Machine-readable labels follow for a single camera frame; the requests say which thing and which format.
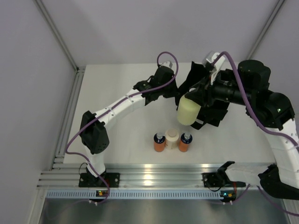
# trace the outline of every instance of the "orange bottle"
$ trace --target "orange bottle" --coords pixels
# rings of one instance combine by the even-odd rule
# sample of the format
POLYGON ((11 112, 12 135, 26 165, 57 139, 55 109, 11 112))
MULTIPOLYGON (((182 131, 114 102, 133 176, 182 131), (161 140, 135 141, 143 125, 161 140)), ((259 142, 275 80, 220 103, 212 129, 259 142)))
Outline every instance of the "orange bottle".
POLYGON ((178 148, 181 152, 187 152, 189 144, 192 142, 192 135, 190 133, 184 133, 179 141, 178 148))
POLYGON ((154 136, 154 149, 157 152, 162 152, 165 148, 165 136, 162 133, 157 133, 154 136))

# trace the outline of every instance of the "cable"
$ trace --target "cable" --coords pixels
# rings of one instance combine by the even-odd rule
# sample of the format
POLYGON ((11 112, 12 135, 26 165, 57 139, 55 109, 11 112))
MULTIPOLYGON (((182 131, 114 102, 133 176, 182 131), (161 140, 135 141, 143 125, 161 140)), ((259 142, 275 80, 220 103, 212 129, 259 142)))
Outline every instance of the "cable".
MULTIPOLYGON (((146 92, 151 92, 151 91, 155 91, 155 90, 159 90, 161 88, 164 88, 165 86, 169 85, 172 81, 175 80, 177 74, 178 74, 178 60, 177 58, 170 52, 168 51, 163 51, 161 52, 158 57, 157 57, 157 63, 159 64, 159 58, 161 55, 163 54, 168 54, 170 56, 173 57, 174 61, 176 62, 176 65, 177 65, 177 68, 176 68, 176 72, 174 74, 174 76, 171 78, 170 81, 168 81, 167 83, 161 85, 161 86, 158 86, 158 87, 155 87, 155 88, 152 88, 152 89, 149 89, 149 90, 144 90, 144 91, 141 91, 141 92, 136 92, 134 94, 131 94, 129 95, 129 97, 133 97, 133 96, 136 96, 136 95, 139 95, 139 94, 143 94, 143 93, 146 93, 146 92)), ((111 110, 115 109, 118 105, 120 105, 122 102, 124 102, 125 100, 127 100, 128 98, 125 97, 123 99, 121 99, 120 101, 118 101, 115 105, 112 106, 111 110)), ((90 126, 91 124, 93 124, 95 121, 97 121, 98 119, 102 118, 103 116, 105 116, 106 114, 108 114, 110 112, 110 110, 107 110, 106 112, 104 112, 103 114, 97 116, 95 119, 93 119, 92 121, 90 121, 89 123, 87 123, 83 128, 81 128, 75 135, 74 137, 72 137, 72 139, 69 141, 69 143, 66 145, 66 148, 65 148, 65 153, 66 154, 69 154, 69 155, 79 155, 79 156, 82 156, 84 159, 86 159, 86 161, 89 163, 89 167, 92 169, 92 171, 101 179, 101 181, 103 181, 103 183, 105 184, 105 186, 107 187, 107 190, 108 190, 108 193, 105 197, 105 199, 99 203, 104 203, 107 198, 109 197, 110 195, 110 187, 109 185, 107 184, 107 182, 104 180, 103 177, 101 177, 101 175, 94 169, 93 165, 90 163, 89 159, 87 156, 85 156, 84 154, 82 153, 76 153, 76 152, 69 152, 68 149, 71 145, 71 143, 86 129, 88 128, 88 126, 90 126)))
POLYGON ((270 202, 275 208, 277 208, 278 210, 281 210, 282 212, 288 214, 288 215, 291 215, 291 216, 296 216, 296 217, 299 217, 299 214, 296 214, 296 213, 292 213, 290 211, 287 211, 287 210, 284 210, 283 208, 281 208, 278 204, 276 204, 274 201, 272 201, 263 191, 262 189, 257 186, 258 190, 260 191, 260 193, 264 196, 264 198, 270 202))
POLYGON ((237 195, 237 184, 235 182, 233 182, 233 184, 234 184, 234 192, 237 195))
POLYGON ((237 198, 234 200, 234 203, 236 203, 237 201, 239 201, 239 200, 246 194, 246 192, 248 191, 248 189, 249 189, 250 186, 251 186, 250 184, 247 185, 246 189, 240 194, 240 196, 237 197, 237 198))
POLYGON ((212 191, 212 192, 217 192, 217 191, 220 190, 221 188, 222 188, 222 187, 219 187, 217 190, 212 190, 212 189, 209 188, 209 190, 212 191))
POLYGON ((79 175, 81 175, 81 174, 80 174, 80 169, 81 169, 81 167, 82 167, 83 164, 88 165, 86 162, 81 163, 81 165, 80 165, 80 167, 79 167, 79 175))
POLYGON ((267 128, 265 128, 262 123, 258 120, 258 118, 256 117, 248 99, 247 99, 247 96, 246 96, 246 93, 245 93, 245 90, 244 90, 244 87, 243 87, 243 84, 242 84, 242 81, 241 81, 241 78, 240 78, 240 75, 238 73, 238 69, 236 68, 235 66, 235 63, 234 63, 234 60, 233 58, 230 56, 230 54, 226 51, 223 51, 221 52, 218 57, 212 62, 212 66, 215 65, 215 63, 223 56, 225 55, 226 58, 228 59, 230 65, 232 66, 232 69, 233 69, 233 72, 234 72, 234 75, 235 75, 235 78, 236 78, 236 81, 238 83, 238 87, 239 87, 239 90, 240 90, 240 93, 241 93, 241 96, 243 98, 243 101, 245 103, 245 106, 250 114, 250 116, 252 117, 252 119, 255 121, 255 123, 257 124, 257 126, 264 132, 266 132, 267 134, 271 134, 271 135, 276 135, 276 136, 281 136, 281 137, 285 137, 286 139, 288 139, 289 141, 291 141, 291 143, 293 143, 293 145, 296 147, 297 151, 299 152, 299 146, 298 146, 298 143, 289 135, 287 134, 284 134, 284 133, 278 133, 278 132, 273 132, 273 131, 270 131, 268 130, 267 128))

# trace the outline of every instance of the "foam cylinder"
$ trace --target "foam cylinder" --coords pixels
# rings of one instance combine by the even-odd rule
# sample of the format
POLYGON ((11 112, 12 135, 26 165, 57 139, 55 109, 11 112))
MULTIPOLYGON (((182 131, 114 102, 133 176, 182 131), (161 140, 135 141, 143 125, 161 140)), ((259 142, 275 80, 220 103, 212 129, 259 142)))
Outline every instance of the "foam cylinder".
POLYGON ((174 149, 178 146, 179 132, 175 128, 168 129, 165 132, 166 143, 165 148, 174 149))
POLYGON ((177 118, 182 125, 191 125, 195 122, 201 106, 182 96, 178 104, 177 118))

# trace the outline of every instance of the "white table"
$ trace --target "white table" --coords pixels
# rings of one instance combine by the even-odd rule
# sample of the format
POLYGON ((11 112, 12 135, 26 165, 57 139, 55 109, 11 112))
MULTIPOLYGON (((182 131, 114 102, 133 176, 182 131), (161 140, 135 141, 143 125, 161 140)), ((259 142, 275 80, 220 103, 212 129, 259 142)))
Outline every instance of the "white table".
MULTIPOLYGON (((178 87, 185 80, 191 63, 180 63, 178 87)), ((70 138, 79 130, 82 115, 98 111, 126 94, 138 81, 154 75, 155 64, 88 65, 71 127, 70 138)), ((182 126, 176 119, 174 98, 150 103, 129 114, 108 131, 109 147, 105 163, 111 164, 211 164, 226 161, 259 163, 274 162, 274 156, 262 131, 245 114, 245 107, 230 104, 228 113, 219 127, 205 125, 199 131, 182 126), (193 142, 186 153, 178 149, 158 153, 153 149, 153 136, 168 128, 182 133, 188 130, 193 142)), ((85 153, 78 137, 69 151, 85 153)), ((82 163, 76 155, 65 155, 64 163, 82 163)))

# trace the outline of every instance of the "end effector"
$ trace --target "end effector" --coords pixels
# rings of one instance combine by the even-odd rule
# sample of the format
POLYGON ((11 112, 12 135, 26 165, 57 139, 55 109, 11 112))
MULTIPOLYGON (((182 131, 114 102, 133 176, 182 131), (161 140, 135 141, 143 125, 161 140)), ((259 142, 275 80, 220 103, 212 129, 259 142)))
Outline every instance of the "end effector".
MULTIPOLYGON (((164 62, 163 64, 158 66, 158 69, 153 76, 150 76, 147 80, 138 82, 136 85, 134 85, 133 89, 141 92, 166 84, 174 77, 174 72, 171 68, 171 62, 164 62)), ((176 80, 173 80, 169 85, 163 88, 158 88, 155 91, 143 93, 142 97, 145 98, 145 105, 147 105, 150 102, 157 100, 159 96, 163 96, 164 98, 171 98, 178 96, 178 94, 179 92, 176 80)))

